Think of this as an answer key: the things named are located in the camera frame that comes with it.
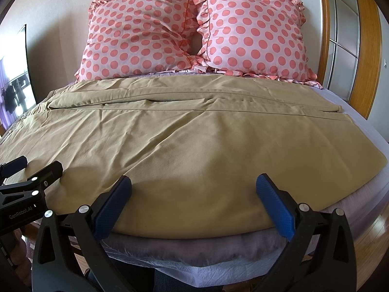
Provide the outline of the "grey blanket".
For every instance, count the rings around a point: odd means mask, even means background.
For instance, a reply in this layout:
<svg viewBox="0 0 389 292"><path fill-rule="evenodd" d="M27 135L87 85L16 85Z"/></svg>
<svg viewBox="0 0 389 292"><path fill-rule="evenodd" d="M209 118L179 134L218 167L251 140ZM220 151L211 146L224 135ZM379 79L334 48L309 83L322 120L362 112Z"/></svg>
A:
<svg viewBox="0 0 389 292"><path fill-rule="evenodd" d="M356 239L372 224L382 210L377 200L355 192L335 205L324 209L332 212L341 208ZM262 231L207 239L151 239L111 233L102 241L102 247L111 257L129 262L179 262L189 266L205 267L243 258L257 261L278 249L283 249L287 239L275 228Z"/></svg>

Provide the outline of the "dark framed window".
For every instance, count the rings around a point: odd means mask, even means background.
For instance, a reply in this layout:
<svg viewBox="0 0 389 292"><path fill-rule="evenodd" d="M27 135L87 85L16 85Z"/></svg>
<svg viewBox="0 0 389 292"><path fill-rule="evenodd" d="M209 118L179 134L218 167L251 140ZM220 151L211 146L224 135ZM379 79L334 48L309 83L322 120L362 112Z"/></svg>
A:
<svg viewBox="0 0 389 292"><path fill-rule="evenodd" d="M1 125L8 129L35 105L23 26L1 40Z"/></svg>

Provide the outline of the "left polka dot pillow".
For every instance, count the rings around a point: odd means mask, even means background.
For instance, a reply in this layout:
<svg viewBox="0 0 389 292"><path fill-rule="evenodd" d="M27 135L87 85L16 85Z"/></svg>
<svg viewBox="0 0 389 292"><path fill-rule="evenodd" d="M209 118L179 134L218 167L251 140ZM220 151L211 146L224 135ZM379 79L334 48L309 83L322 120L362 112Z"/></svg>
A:
<svg viewBox="0 0 389 292"><path fill-rule="evenodd" d="M193 0L93 0L75 78L98 81L192 69L197 28Z"/></svg>

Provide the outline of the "polka dot pillow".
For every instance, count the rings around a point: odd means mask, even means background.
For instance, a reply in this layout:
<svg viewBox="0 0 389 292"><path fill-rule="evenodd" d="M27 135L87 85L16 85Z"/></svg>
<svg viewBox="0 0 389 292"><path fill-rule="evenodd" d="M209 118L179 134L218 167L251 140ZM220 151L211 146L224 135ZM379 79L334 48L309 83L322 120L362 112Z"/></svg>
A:
<svg viewBox="0 0 389 292"><path fill-rule="evenodd" d="M197 28L193 0L93 0L75 78L98 81L192 69Z"/></svg>
<svg viewBox="0 0 389 292"><path fill-rule="evenodd" d="M321 88L309 67L301 0L193 0L199 72L257 76Z"/></svg>

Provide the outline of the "wooden framed glass door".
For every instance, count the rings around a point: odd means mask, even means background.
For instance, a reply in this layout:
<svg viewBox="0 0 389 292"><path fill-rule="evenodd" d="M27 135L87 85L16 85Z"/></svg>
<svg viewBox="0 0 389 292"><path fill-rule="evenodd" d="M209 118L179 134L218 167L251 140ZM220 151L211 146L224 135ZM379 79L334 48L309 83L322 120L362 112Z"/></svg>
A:
<svg viewBox="0 0 389 292"><path fill-rule="evenodd" d="M379 85L382 29L374 0L302 0L319 83L368 118Z"/></svg>

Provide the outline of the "right polka dot pillow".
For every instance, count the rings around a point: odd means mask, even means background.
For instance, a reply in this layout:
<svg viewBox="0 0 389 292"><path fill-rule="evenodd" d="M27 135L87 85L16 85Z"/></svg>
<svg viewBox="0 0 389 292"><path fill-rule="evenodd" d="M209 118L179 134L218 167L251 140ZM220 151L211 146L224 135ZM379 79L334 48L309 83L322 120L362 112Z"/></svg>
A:
<svg viewBox="0 0 389 292"><path fill-rule="evenodd" d="M199 72L257 76L321 88L309 67L301 0L193 0Z"/></svg>

